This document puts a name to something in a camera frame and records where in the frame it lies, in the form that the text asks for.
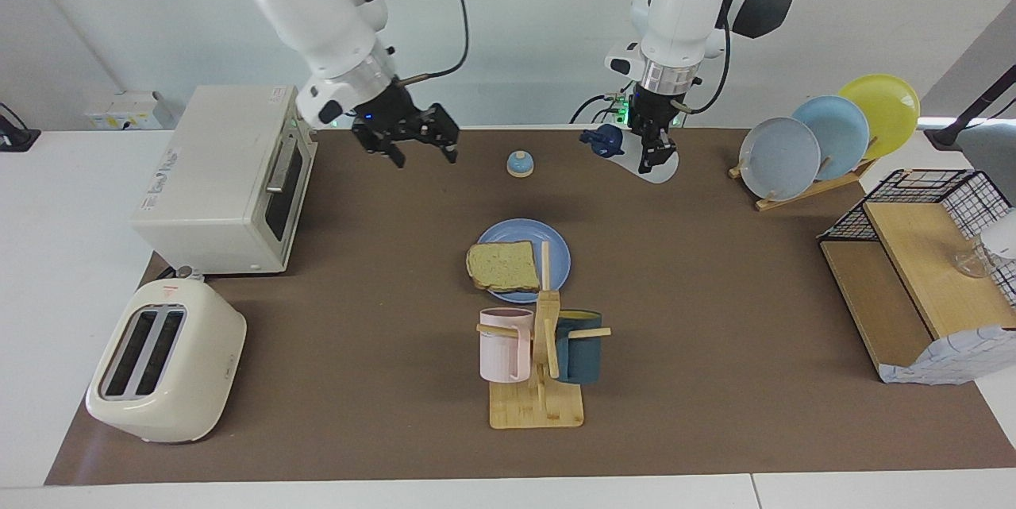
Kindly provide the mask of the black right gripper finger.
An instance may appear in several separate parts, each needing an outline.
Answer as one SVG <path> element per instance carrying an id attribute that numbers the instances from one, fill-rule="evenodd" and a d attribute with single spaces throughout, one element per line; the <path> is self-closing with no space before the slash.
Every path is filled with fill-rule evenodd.
<path id="1" fill-rule="evenodd" d="M 435 102 L 427 110 L 422 111 L 418 119 L 420 119 L 418 140 L 439 148 L 445 160 L 452 164 L 456 163 L 460 126 L 447 114 L 443 105 Z"/>
<path id="2" fill-rule="evenodd" d="M 373 144 L 373 147 L 375 153 L 381 154 L 382 156 L 385 156 L 386 158 L 390 160 L 396 166 L 396 168 L 399 169 L 404 168 L 404 163 L 406 162 L 406 158 L 404 157 L 402 151 L 399 150 L 397 145 L 394 142 L 392 142 L 392 140 L 389 139 L 389 137 L 377 137 L 377 139 Z"/>

